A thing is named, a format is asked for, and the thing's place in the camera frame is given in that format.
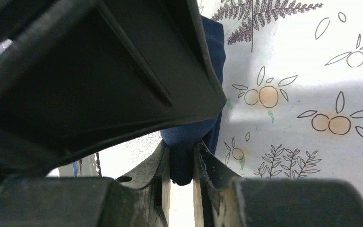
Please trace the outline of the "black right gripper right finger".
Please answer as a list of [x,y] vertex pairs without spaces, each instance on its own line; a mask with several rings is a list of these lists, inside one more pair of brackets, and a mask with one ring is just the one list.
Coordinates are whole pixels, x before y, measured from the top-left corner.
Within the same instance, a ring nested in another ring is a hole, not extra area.
[[363,199],[339,180],[244,178],[194,146],[198,227],[363,227]]

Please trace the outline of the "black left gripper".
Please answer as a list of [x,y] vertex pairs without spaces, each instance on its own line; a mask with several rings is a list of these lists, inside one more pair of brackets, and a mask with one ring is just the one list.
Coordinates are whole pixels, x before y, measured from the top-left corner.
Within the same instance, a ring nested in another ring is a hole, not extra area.
[[56,1],[10,0],[0,11],[0,104],[56,101]]

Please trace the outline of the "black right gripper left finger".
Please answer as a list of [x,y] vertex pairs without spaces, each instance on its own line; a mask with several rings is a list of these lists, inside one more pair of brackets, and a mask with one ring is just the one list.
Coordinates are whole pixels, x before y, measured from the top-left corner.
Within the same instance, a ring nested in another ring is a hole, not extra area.
[[0,227],[166,227],[169,149],[160,142],[118,177],[12,178],[0,185]]

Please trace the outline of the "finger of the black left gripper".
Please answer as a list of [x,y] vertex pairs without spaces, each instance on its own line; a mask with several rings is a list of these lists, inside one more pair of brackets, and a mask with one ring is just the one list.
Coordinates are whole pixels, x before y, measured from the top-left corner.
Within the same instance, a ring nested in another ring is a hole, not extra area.
[[1,168],[60,166],[223,109],[196,1],[55,1],[56,101],[0,104]]

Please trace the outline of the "navy blue underwear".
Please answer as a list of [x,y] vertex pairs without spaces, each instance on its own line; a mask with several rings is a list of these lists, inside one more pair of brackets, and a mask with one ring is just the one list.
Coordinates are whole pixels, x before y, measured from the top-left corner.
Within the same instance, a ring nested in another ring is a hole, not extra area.
[[[209,55],[220,84],[226,60],[223,25],[201,16]],[[173,183],[184,186],[193,179],[194,144],[202,140],[214,154],[217,147],[222,113],[217,117],[185,124],[160,131],[163,141],[170,149],[170,178]]]

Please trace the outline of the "floral table cloth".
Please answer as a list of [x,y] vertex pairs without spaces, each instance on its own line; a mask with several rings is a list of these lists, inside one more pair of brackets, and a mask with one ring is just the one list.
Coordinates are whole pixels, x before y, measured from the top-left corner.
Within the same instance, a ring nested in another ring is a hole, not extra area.
[[243,177],[349,181],[363,196],[363,0],[200,0],[222,24],[226,104],[206,142]]

